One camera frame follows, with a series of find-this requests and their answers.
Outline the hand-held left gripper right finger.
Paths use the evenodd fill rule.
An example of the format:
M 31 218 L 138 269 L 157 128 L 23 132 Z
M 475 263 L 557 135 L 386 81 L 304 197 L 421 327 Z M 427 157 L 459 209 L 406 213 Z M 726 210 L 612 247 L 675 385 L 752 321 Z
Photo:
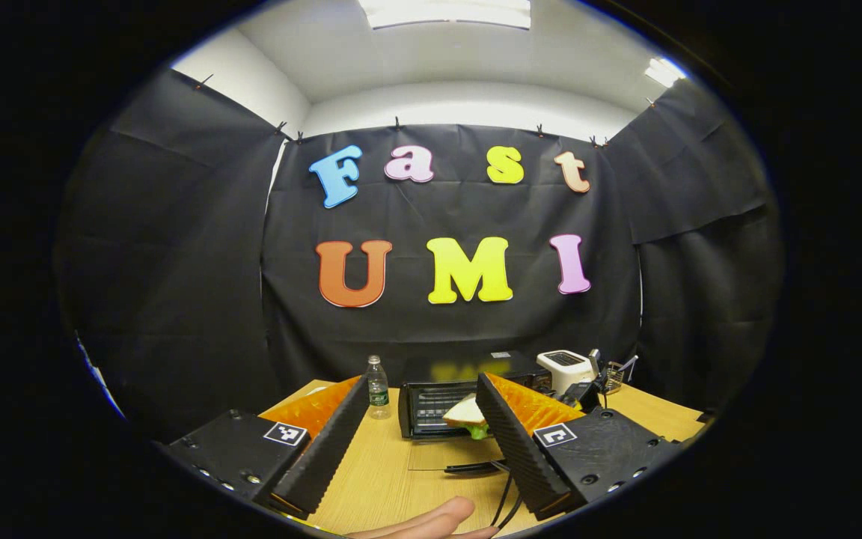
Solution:
M 492 373 L 479 375 L 476 399 L 538 520 L 601 505 L 684 448 L 615 409 L 576 410 Z

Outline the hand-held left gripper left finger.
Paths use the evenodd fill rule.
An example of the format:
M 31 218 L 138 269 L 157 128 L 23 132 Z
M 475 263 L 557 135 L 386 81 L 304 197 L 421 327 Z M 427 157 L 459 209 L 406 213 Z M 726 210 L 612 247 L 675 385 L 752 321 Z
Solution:
M 261 414 L 230 409 L 163 451 L 244 502 L 305 520 L 321 504 L 368 406 L 366 378 L 352 377 Z

